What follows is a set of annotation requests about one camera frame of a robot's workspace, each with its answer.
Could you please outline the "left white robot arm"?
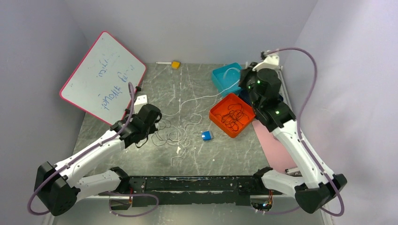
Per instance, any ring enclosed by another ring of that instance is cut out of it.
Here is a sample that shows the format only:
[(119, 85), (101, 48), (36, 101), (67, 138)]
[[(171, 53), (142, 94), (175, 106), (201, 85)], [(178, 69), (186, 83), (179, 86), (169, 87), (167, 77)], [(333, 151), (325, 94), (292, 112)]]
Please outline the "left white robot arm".
[(117, 121), (94, 143), (77, 154), (54, 165), (44, 162), (38, 167), (34, 193), (28, 201), (29, 213), (38, 215), (31, 208), (34, 197), (53, 216), (59, 216), (73, 205), (89, 196), (102, 192), (116, 192), (123, 195), (130, 192), (130, 177), (119, 167), (99, 175), (86, 174), (107, 157), (120, 152), (132, 144), (148, 139), (157, 131), (156, 123), (162, 118), (161, 111), (152, 104), (145, 104), (137, 114), (130, 114)]

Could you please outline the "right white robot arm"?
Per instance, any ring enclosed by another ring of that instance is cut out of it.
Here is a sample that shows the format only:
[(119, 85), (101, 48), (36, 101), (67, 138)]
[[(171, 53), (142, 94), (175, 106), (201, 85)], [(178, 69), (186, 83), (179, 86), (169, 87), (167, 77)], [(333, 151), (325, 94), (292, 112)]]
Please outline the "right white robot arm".
[(279, 98), (281, 80), (276, 71), (242, 69), (238, 85), (248, 92), (256, 118), (286, 148), (301, 172), (300, 177), (293, 177), (266, 167), (255, 174), (254, 190), (265, 194), (272, 189), (293, 197), (307, 213), (316, 212), (339, 196), (347, 184), (346, 177), (335, 174), (305, 142), (299, 120)]

